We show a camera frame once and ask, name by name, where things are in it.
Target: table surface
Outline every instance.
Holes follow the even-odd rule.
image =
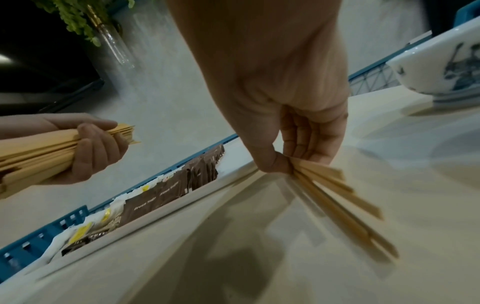
[[[260,173],[3,296],[119,303],[155,268],[169,303],[480,302],[480,108],[439,112],[396,87],[350,98],[349,113],[332,166],[382,208],[385,222],[350,209],[400,259],[360,246],[292,178]]]

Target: white bowl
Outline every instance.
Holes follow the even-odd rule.
[[[387,62],[398,81],[437,105],[480,104],[480,18]]]

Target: person's left hand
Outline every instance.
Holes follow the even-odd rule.
[[[121,134],[110,135],[117,122],[85,113],[36,114],[0,117],[0,139],[30,136],[64,129],[78,129],[73,164],[49,179],[48,184],[73,184],[88,180],[93,174],[118,162],[127,152],[128,142]]]

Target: gray floor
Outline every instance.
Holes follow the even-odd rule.
[[[420,2],[345,0],[340,29],[350,72],[402,48],[425,32]],[[139,72],[126,77],[108,52],[91,57],[105,87],[66,109],[136,125],[134,145],[121,163],[72,186],[35,186],[0,204],[0,247],[84,204],[93,207],[233,130],[220,115],[201,73],[162,1],[137,1],[116,18]]]

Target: black object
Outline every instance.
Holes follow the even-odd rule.
[[[453,28],[457,11],[474,0],[423,0],[432,36]]]
[[[56,112],[104,84],[57,13],[31,0],[0,10],[0,115]]]

